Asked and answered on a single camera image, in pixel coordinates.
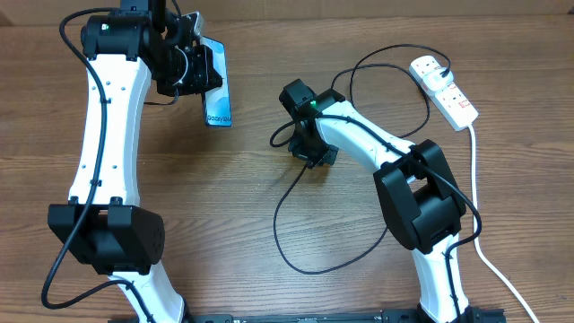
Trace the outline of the blue Galaxy smartphone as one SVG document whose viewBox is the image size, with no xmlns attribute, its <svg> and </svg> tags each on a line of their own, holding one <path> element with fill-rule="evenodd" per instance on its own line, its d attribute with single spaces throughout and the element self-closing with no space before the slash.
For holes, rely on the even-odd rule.
<svg viewBox="0 0 574 323">
<path fill-rule="evenodd" d="M 209 127 L 230 127 L 232 118 L 225 47 L 220 41 L 207 37 L 202 37 L 200 43 L 212 50 L 212 66 L 222 78 L 220 86 L 216 86 L 202 96 L 205 124 Z"/>
</svg>

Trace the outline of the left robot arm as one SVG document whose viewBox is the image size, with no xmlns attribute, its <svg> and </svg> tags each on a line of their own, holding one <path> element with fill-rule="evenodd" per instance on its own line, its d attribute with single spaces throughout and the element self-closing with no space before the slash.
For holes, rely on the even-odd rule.
<svg viewBox="0 0 574 323">
<path fill-rule="evenodd" d="M 72 51 L 86 68 L 89 98 L 79 166 L 48 226 L 72 255 L 118 286 L 138 322 L 189 322 L 185 299 L 161 262 L 165 227 L 144 209 L 137 181 L 141 119 L 155 88 L 169 104 L 197 94 L 209 127 L 232 123 L 223 44 L 203 34 L 199 12 L 177 3 L 124 1 L 84 11 Z"/>
</svg>

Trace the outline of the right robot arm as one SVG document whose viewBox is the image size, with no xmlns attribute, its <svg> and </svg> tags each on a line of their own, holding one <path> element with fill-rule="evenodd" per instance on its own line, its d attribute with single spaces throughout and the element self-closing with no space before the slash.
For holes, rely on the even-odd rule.
<svg viewBox="0 0 574 323">
<path fill-rule="evenodd" d="M 472 204 L 461 192 L 442 150 L 431 140 L 413 144 L 363 117 L 339 92 L 313 92 L 302 80 L 279 101 L 291 116 L 289 152 L 311 169 L 335 162 L 344 150 L 373 175 L 385 224 L 413 254 L 419 307 L 434 322 L 464 322 L 469 311 L 458 270 L 461 218 Z"/>
</svg>

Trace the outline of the white charger plug adapter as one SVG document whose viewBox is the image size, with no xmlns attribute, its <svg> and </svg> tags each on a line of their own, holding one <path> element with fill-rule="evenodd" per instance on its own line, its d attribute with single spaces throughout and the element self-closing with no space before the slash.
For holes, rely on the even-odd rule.
<svg viewBox="0 0 574 323">
<path fill-rule="evenodd" d="M 422 78 L 422 81 L 427 88 L 427 93 L 436 93 L 442 91 L 453 83 L 454 75 L 448 68 L 440 67 L 428 72 Z"/>
</svg>

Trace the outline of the white power strip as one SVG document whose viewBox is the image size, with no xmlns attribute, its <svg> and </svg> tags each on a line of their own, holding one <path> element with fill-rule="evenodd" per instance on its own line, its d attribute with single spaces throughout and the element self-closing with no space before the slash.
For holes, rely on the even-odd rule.
<svg viewBox="0 0 574 323">
<path fill-rule="evenodd" d="M 479 116 L 469 99 L 462 93 L 460 88 L 453 82 L 447 88 L 436 93 L 427 93 L 422 78 L 437 68 L 443 67 L 433 56 L 416 58 L 409 66 L 409 72 L 414 76 L 417 83 L 423 88 L 425 94 L 443 114 L 448 123 L 460 131 L 471 126 Z"/>
</svg>

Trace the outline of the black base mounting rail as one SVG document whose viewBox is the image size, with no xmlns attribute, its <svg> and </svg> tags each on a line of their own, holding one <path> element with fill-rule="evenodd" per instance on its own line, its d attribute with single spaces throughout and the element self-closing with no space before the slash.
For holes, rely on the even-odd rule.
<svg viewBox="0 0 574 323">
<path fill-rule="evenodd" d="M 232 317 L 225 315 L 186 315 L 182 322 L 191 323 L 420 323 L 434 322 L 423 310 L 382 310 L 380 313 L 358 314 L 308 314 L 301 316 L 273 315 Z M 504 310 L 481 310 L 468 308 L 461 315 L 461 320 L 455 322 L 467 323 L 505 323 L 507 319 Z"/>
</svg>

